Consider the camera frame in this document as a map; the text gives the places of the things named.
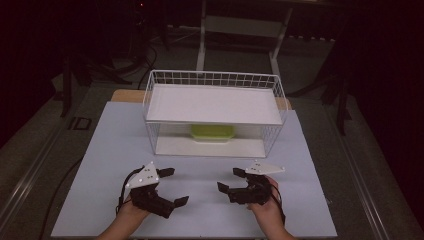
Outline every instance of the white shelf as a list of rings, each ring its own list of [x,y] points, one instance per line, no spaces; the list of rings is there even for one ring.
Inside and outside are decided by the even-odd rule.
[[[147,122],[282,126],[272,89],[155,84]]]

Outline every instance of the metal stand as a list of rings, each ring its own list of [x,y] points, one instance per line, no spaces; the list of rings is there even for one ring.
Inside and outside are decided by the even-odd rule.
[[[229,17],[208,16],[206,14],[206,0],[202,1],[202,19],[200,26],[200,47],[197,57],[196,71],[203,71],[205,65],[205,35],[206,31],[243,34],[260,37],[275,37],[277,43],[269,53],[269,60],[271,64],[272,73],[280,76],[278,67],[277,56],[283,43],[287,26],[290,21],[293,8],[289,8],[283,22],[269,22],[250,19],[237,19]]]

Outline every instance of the wire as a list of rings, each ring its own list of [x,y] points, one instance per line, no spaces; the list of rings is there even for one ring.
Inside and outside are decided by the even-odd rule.
[[[149,71],[151,71],[151,70],[155,69],[154,64],[155,64],[155,62],[156,62],[156,59],[157,59],[157,56],[158,56],[158,52],[156,51],[156,49],[154,49],[154,48],[153,48],[152,46],[150,46],[150,45],[149,45],[149,48],[150,48],[150,49],[153,51],[153,53],[154,53],[153,61],[152,61],[152,62],[150,62],[149,58],[147,58],[147,57],[146,57],[146,63],[147,63],[148,68],[146,69],[146,71],[144,72],[143,76],[141,76],[140,81],[138,82],[138,86],[137,86],[137,89],[138,89],[138,90],[140,90],[141,83],[143,82],[143,80],[144,80],[144,78],[146,77],[147,73],[149,73]]]
[[[274,194],[271,194],[271,197],[272,197],[272,199],[274,200],[274,202],[278,205],[278,208],[279,208],[279,210],[280,210],[280,215],[281,215],[281,220],[283,220],[283,225],[286,225],[286,215],[284,215],[284,211],[283,211],[283,201],[282,201],[282,198],[281,198],[281,193],[280,193],[280,191],[278,190],[278,188],[277,187],[275,187],[274,185],[272,185],[272,184],[270,184],[276,191],[277,191],[277,193],[278,193],[278,198],[279,199],[277,199],[275,196],[274,196]]]
[[[132,175],[134,175],[134,174],[136,174],[136,173],[139,173],[141,170],[143,170],[143,168],[144,168],[144,165],[143,165],[141,168],[139,168],[139,169],[136,169],[136,170],[132,171],[132,172],[131,172],[130,174],[128,174],[128,176],[125,178],[124,184],[122,185],[122,189],[121,189],[121,195],[120,195],[120,196],[119,196],[119,198],[118,198],[118,206],[116,206],[116,208],[115,208],[115,212],[116,212],[116,214],[118,214],[119,209],[121,209],[122,205],[124,205],[125,203],[127,203],[127,202],[131,201],[131,199],[130,199],[130,200],[128,200],[128,201],[126,201],[126,202],[124,202],[125,185],[127,185],[128,181],[130,180],[130,178],[132,177]]]
[[[69,173],[79,164],[79,163],[81,163],[82,162],[82,159],[83,158],[80,158],[78,161],[76,161],[73,165],[72,165],[72,167],[71,168],[69,168],[68,169],[68,171],[65,173],[65,176],[63,176],[63,178],[60,180],[60,182],[59,182],[59,185],[56,187],[56,189],[55,189],[55,191],[54,191],[54,193],[53,193],[53,197],[50,199],[50,202],[49,202],[49,206],[47,207],[47,213],[46,213],[46,215],[45,215],[45,217],[44,217],[44,221],[43,221],[43,225],[42,225],[42,227],[41,227],[41,232],[40,232],[40,236],[38,237],[38,239],[39,240],[41,240],[41,239],[43,239],[43,235],[44,235],[44,231],[45,231],[45,229],[46,229],[46,225],[47,225],[47,220],[48,220],[48,218],[49,218],[49,215],[50,215],[50,211],[51,211],[51,208],[52,208],[52,206],[53,206],[53,202],[54,202],[54,199],[56,198],[56,195],[57,195],[57,193],[58,193],[58,191],[59,191],[59,189],[60,189],[60,187],[62,186],[62,183],[65,181],[65,179],[68,177],[68,175],[69,175]]]

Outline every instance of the dark floor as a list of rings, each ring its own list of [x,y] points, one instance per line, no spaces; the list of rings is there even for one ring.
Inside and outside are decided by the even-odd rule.
[[[170,36],[171,40],[176,40],[171,41],[170,51],[166,51],[159,40],[152,41],[157,51],[155,67],[195,70],[198,45],[193,42],[198,40],[197,30],[171,32]],[[285,92],[311,83],[331,47],[331,42],[286,40],[278,57]],[[233,50],[237,51],[229,51],[229,48],[231,46],[223,49],[216,42],[210,43],[205,70],[271,73],[266,52],[235,47]],[[126,77],[134,82],[130,88],[137,86],[144,71]],[[74,90],[75,110],[71,111],[70,117],[92,119],[88,130],[67,130],[69,121],[59,118],[61,103],[51,100],[1,149],[2,207],[6,206],[13,189],[31,164],[40,158],[45,159],[45,164],[41,166],[40,174],[34,177],[26,200],[18,206],[20,210],[10,218],[10,224],[1,232],[0,238],[38,238],[56,186],[73,163],[84,155],[105,103],[116,89],[122,87],[98,80],[88,89],[79,87]],[[424,239],[355,99],[349,98],[347,108],[352,119],[345,122],[347,134],[342,137],[334,124],[335,106],[322,105],[319,100],[322,90],[290,101],[299,116],[328,200],[339,235],[335,239]],[[43,148],[48,142],[46,139],[57,130],[61,131],[51,148]],[[50,239],[49,234],[75,173],[76,169],[71,171],[55,196],[44,239]]]

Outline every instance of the white tabletop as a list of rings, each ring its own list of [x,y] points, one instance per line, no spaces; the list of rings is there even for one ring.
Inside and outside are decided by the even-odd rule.
[[[256,220],[243,205],[230,203],[217,181],[246,187],[232,168],[252,160],[216,157],[174,157],[153,154],[140,103],[109,102],[52,231],[53,237],[94,237],[114,219],[125,177],[153,161],[157,168],[175,168],[161,179],[159,196],[173,201],[190,196],[169,219],[150,215],[136,238],[260,238]],[[295,111],[268,158],[285,173],[272,175],[280,184],[286,228],[298,237],[334,237],[337,233]]]

